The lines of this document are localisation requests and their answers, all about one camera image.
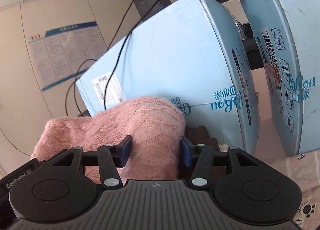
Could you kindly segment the white shipping label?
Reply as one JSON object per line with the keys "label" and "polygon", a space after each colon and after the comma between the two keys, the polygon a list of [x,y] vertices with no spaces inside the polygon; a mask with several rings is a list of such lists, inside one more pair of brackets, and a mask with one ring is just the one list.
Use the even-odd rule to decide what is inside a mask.
{"label": "white shipping label", "polygon": [[98,100],[102,106],[106,105],[106,107],[120,104],[126,100],[117,76],[114,74],[111,77],[111,73],[105,73],[91,81]]}

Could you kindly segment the brown folded garment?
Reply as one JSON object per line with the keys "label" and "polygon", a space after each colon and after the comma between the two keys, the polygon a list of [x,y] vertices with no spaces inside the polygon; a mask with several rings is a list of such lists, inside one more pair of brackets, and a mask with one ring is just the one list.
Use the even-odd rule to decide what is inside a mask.
{"label": "brown folded garment", "polygon": [[[193,143],[205,144],[214,148],[215,151],[220,151],[220,146],[216,138],[212,138],[205,126],[198,128],[185,127],[184,135]],[[226,175],[224,166],[213,166],[211,184],[216,184],[220,179]]]}

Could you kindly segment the pink knitted sweater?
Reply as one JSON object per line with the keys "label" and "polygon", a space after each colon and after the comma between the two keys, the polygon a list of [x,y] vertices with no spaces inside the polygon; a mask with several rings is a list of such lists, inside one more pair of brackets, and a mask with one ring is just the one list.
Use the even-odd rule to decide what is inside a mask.
{"label": "pink knitted sweater", "polygon": [[93,117],[49,120],[31,158],[47,161],[73,147],[96,151],[102,145],[118,145],[131,136],[129,160],[118,170],[122,182],[175,180],[184,128],[183,113],[172,103],[160,97],[140,97]]}

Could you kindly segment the black power adapter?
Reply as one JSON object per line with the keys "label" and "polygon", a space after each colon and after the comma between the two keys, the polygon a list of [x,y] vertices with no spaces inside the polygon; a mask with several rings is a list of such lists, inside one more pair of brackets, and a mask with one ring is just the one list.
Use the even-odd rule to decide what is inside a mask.
{"label": "black power adapter", "polygon": [[146,14],[146,12],[151,8],[153,4],[155,4],[156,1],[157,0],[133,0],[140,17],[144,16],[144,18],[142,18],[142,21],[146,21],[153,15],[160,12],[162,9],[171,5],[171,0],[159,0],[157,4],[153,7],[153,9],[148,14]]}

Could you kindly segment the large light blue box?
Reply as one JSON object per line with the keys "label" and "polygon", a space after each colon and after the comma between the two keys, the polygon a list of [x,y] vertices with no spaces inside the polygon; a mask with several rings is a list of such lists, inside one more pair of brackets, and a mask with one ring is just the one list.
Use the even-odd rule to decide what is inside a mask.
{"label": "large light blue box", "polygon": [[241,0],[288,156],[319,148],[319,0]]}

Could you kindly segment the small light blue box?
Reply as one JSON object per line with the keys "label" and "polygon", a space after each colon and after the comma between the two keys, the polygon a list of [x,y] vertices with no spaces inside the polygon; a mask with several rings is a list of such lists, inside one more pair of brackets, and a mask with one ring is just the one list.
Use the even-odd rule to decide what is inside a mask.
{"label": "small light blue box", "polygon": [[91,81],[112,72],[126,100],[167,99],[188,127],[252,154],[259,112],[248,58],[230,12],[216,0],[178,0],[101,56],[77,81],[89,113],[102,106]]}

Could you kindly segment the striped cartoon bed sheet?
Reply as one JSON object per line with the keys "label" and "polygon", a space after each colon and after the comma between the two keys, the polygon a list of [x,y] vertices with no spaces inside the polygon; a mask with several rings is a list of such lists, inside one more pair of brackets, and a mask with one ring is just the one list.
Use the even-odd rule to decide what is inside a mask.
{"label": "striped cartoon bed sheet", "polygon": [[300,187],[302,201],[294,216],[301,229],[319,229],[319,150],[287,158],[264,160]]}

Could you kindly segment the blue wall notice board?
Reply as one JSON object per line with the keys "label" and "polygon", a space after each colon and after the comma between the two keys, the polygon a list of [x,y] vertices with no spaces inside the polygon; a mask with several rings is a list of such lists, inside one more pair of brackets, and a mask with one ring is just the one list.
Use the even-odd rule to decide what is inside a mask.
{"label": "blue wall notice board", "polygon": [[63,26],[35,34],[28,43],[42,91],[88,69],[107,51],[95,21]]}

